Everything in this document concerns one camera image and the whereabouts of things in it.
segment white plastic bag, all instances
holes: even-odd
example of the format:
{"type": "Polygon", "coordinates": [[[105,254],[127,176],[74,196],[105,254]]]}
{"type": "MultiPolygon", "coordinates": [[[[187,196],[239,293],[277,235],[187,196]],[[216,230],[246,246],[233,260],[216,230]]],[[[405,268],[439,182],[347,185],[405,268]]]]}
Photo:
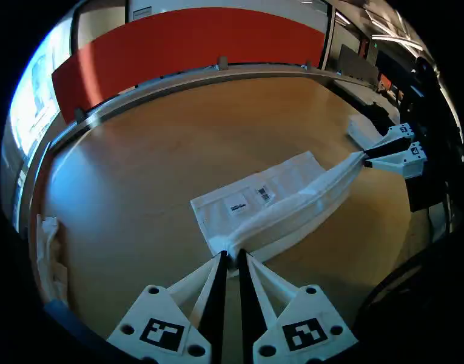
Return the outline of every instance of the white plastic bag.
{"type": "Polygon", "coordinates": [[[362,152],[325,171],[311,152],[191,201],[212,254],[244,248],[265,261],[295,245],[348,196],[362,152]]]}
{"type": "Polygon", "coordinates": [[[36,265],[43,299],[45,302],[58,299],[68,306],[67,268],[58,262],[60,244],[55,237],[58,220],[47,217],[42,221],[41,216],[37,215],[36,229],[36,265]]]}

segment ceiling light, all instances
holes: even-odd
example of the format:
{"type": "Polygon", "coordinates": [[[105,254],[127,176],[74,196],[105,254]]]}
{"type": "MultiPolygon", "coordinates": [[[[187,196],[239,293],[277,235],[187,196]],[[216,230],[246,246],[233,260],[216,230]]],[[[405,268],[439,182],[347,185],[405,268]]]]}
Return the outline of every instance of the ceiling light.
{"type": "Polygon", "coordinates": [[[383,35],[383,34],[375,35],[374,34],[372,35],[372,39],[376,39],[379,41],[389,41],[389,42],[400,43],[403,46],[412,47],[412,48],[415,48],[421,51],[424,50],[424,48],[422,48],[422,46],[419,43],[411,41],[410,39],[407,39],[407,38],[401,38],[399,36],[391,36],[391,35],[383,35]]]}
{"type": "Polygon", "coordinates": [[[347,23],[348,25],[351,24],[351,22],[348,19],[346,19],[343,15],[339,14],[339,12],[336,12],[336,16],[340,18],[342,21],[344,21],[345,23],[347,23]]]}
{"type": "MultiPolygon", "coordinates": [[[[391,29],[387,28],[385,25],[383,24],[380,24],[378,21],[372,19],[371,15],[366,12],[368,14],[368,16],[370,17],[371,21],[372,21],[372,24],[375,25],[376,27],[382,29],[385,33],[387,33],[388,35],[391,35],[391,36],[398,36],[398,34],[396,34],[395,32],[393,32],[391,29]]],[[[405,44],[402,44],[406,50],[408,50],[412,56],[414,56],[415,58],[419,57],[419,54],[414,50],[412,49],[412,47],[408,46],[408,45],[405,45],[405,44]]]]}

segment window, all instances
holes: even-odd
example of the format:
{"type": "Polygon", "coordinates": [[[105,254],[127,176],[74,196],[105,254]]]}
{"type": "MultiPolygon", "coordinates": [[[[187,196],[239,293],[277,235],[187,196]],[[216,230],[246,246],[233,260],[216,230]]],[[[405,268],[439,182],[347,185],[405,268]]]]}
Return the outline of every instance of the window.
{"type": "Polygon", "coordinates": [[[59,112],[52,73],[70,57],[71,23],[72,17],[66,17],[46,36],[28,63],[13,96],[11,129],[25,160],[31,159],[59,112]]]}

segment ceiling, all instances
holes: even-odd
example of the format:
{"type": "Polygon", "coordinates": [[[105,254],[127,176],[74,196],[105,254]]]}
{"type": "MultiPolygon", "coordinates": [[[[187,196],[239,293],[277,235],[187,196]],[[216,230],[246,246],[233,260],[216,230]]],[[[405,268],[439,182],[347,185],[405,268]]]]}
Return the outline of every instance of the ceiling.
{"type": "MultiPolygon", "coordinates": [[[[422,42],[415,30],[404,19],[401,20],[401,15],[399,15],[385,0],[325,1],[336,7],[340,13],[347,17],[366,36],[370,37],[373,34],[385,33],[385,31],[382,31],[372,23],[371,19],[374,19],[393,33],[398,34],[401,37],[410,38],[411,40],[419,43],[424,48],[424,51],[415,52],[427,59],[432,59],[427,47],[422,42]]],[[[396,43],[383,43],[388,43],[388,47],[400,47],[405,49],[396,43]]]]}

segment screw hole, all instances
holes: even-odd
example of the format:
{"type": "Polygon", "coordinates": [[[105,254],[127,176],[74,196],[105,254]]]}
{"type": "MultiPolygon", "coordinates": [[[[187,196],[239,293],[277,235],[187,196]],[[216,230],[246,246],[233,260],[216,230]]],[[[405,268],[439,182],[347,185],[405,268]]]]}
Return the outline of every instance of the screw hole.
{"type": "Polygon", "coordinates": [[[333,335],[340,335],[343,332],[343,328],[341,326],[333,326],[329,332],[333,335]]]}
{"type": "Polygon", "coordinates": [[[143,357],[141,360],[146,363],[159,364],[157,360],[151,357],[143,357]]]}
{"type": "Polygon", "coordinates": [[[194,357],[200,357],[205,355],[205,349],[200,345],[190,345],[188,346],[188,353],[194,357]]]}
{"type": "Polygon", "coordinates": [[[134,333],[134,328],[130,325],[122,325],[121,326],[121,331],[125,334],[125,335],[132,335],[134,333]]]}
{"type": "Polygon", "coordinates": [[[272,345],[264,345],[261,346],[260,349],[258,350],[258,353],[262,356],[265,357],[271,357],[275,355],[275,348],[272,345]]]}

